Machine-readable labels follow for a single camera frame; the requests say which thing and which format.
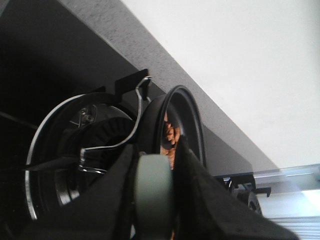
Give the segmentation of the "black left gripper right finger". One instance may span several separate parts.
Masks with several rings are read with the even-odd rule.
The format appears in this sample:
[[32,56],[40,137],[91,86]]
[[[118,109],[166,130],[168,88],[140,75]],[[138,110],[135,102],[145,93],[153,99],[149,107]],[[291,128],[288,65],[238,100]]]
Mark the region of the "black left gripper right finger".
[[201,165],[180,137],[173,169],[177,240],[296,240],[298,237],[250,210]]

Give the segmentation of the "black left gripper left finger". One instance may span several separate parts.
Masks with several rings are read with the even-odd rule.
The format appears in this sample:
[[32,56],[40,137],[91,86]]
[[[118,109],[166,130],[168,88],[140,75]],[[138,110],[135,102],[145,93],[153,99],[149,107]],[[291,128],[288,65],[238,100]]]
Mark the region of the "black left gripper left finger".
[[128,144],[110,170],[74,201],[29,223],[21,240],[128,240],[135,149]]

